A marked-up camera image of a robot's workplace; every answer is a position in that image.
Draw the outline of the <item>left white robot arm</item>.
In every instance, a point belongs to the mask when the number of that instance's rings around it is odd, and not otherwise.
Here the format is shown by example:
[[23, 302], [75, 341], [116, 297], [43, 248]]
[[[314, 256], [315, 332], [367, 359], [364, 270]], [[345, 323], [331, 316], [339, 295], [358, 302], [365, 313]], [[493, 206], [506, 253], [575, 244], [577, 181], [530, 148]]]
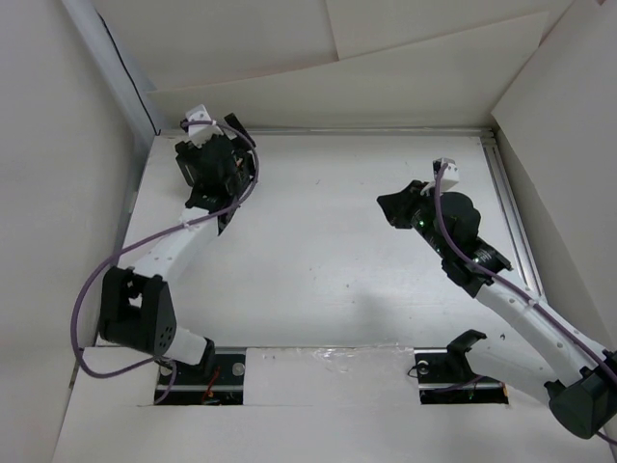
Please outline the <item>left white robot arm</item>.
[[200, 383], [214, 373], [215, 344], [178, 324], [171, 286], [251, 194], [258, 162], [255, 141], [234, 114], [216, 123], [200, 105], [187, 112], [181, 127], [188, 138], [175, 145], [175, 160], [191, 192], [179, 224], [129, 267], [106, 271], [98, 333], [111, 343], [174, 361]]

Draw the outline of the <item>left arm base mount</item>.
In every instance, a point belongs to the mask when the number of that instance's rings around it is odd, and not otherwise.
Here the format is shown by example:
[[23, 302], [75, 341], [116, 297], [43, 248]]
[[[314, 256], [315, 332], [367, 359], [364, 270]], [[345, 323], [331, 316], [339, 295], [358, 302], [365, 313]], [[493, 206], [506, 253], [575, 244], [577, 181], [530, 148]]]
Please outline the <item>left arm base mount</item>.
[[154, 404], [161, 406], [236, 406], [244, 399], [246, 348], [217, 348], [206, 376], [179, 364], [172, 372], [159, 367]]

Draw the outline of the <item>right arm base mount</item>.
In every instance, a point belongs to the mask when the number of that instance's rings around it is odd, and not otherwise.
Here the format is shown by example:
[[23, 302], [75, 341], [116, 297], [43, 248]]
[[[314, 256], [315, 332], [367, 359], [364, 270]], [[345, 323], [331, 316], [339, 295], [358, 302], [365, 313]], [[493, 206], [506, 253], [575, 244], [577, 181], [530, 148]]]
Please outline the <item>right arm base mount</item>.
[[486, 335], [467, 330], [446, 347], [415, 347], [415, 364], [407, 375], [418, 385], [422, 405], [508, 405], [505, 386], [473, 372], [466, 354]]

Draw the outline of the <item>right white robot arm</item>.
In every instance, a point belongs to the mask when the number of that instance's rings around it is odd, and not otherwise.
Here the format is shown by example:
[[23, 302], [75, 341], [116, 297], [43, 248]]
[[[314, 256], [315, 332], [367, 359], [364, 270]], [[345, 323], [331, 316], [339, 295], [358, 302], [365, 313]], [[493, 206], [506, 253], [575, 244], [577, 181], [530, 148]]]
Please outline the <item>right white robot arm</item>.
[[616, 354], [585, 336], [523, 285], [510, 261], [479, 234], [471, 198], [412, 181], [378, 197], [387, 222], [415, 231], [441, 260], [448, 280], [502, 318], [534, 350], [516, 352], [507, 339], [468, 329], [447, 347], [456, 379], [501, 380], [547, 406], [571, 434], [590, 439], [616, 416]]

